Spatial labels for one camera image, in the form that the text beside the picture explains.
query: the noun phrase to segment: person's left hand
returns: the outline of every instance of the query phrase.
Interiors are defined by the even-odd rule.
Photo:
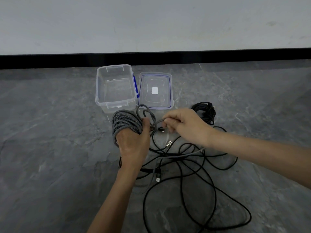
[[[142,134],[139,135],[126,128],[117,134],[116,139],[122,157],[122,168],[133,169],[138,174],[150,147],[149,118],[142,121]]]

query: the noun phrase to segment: hand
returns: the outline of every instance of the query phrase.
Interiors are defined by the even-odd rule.
[[[139,135],[129,128],[123,129],[117,134],[116,139],[122,157],[122,168],[135,170],[138,174],[150,147],[149,131],[149,118],[144,118],[142,134]]]
[[[211,126],[206,124],[192,109],[177,109],[166,113],[162,118],[162,127],[168,127],[171,133],[177,131],[187,141],[211,147],[211,139],[214,132]]]

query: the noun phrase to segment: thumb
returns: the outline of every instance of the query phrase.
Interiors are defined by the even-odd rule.
[[[180,122],[177,119],[173,119],[173,118],[167,118],[164,120],[164,122],[171,126],[173,129],[175,129],[178,132],[178,129],[180,129],[180,127],[183,125],[182,122]]]
[[[150,121],[147,117],[142,120],[142,134],[150,135]]]

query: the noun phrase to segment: black baseboard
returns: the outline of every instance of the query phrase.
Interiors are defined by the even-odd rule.
[[[311,48],[169,51],[54,55],[0,55],[0,69],[163,65],[311,59]]]

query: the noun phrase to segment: person's right arm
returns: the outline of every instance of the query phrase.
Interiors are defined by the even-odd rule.
[[[187,141],[235,155],[277,172],[311,189],[311,149],[218,131],[194,110],[177,109],[163,116],[163,127]]]

